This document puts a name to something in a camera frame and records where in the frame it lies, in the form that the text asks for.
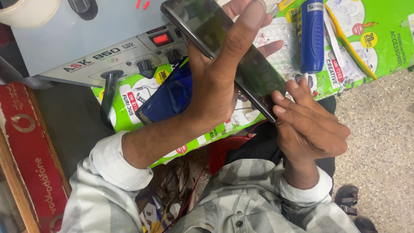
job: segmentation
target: red circular badge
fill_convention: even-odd
[[[352,27],[352,33],[354,35],[360,36],[362,35],[363,31],[364,31],[364,27],[360,23],[357,23]]]
[[[187,151],[187,145],[181,146],[176,151],[177,151],[177,153],[184,154]]]

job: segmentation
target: striped shirt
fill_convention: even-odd
[[[99,141],[79,162],[60,232],[142,232],[135,197],[153,174],[123,158],[124,133]],[[303,190],[286,182],[281,163],[237,160],[210,179],[194,209],[168,232],[359,232],[331,202],[331,177],[318,171],[315,187]]]

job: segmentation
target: terrazzo floor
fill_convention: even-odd
[[[351,135],[348,151],[336,158],[334,196],[342,185],[356,185],[360,199],[354,207],[378,232],[414,232],[414,72],[405,69],[344,92],[336,116]],[[208,161],[208,148],[187,155],[195,178]],[[206,169],[199,194],[209,178]]]

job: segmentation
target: sandal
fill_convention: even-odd
[[[346,214],[357,216],[356,208],[352,208],[358,203],[358,187],[354,185],[344,185],[335,196],[334,201]]]
[[[375,225],[369,218],[358,217],[355,219],[355,226],[361,233],[378,233],[375,229]]]

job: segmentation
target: black trousers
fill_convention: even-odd
[[[336,100],[335,96],[319,100],[318,103],[322,105],[328,112],[335,115]],[[279,164],[280,159],[284,158],[283,152],[277,144],[277,129],[276,126],[270,122],[265,122],[254,129],[254,136],[247,141],[238,150],[229,150],[227,152],[226,164],[232,163],[239,159],[258,158],[272,161],[274,164]],[[316,165],[324,170],[332,178],[335,173],[335,157],[316,159]]]

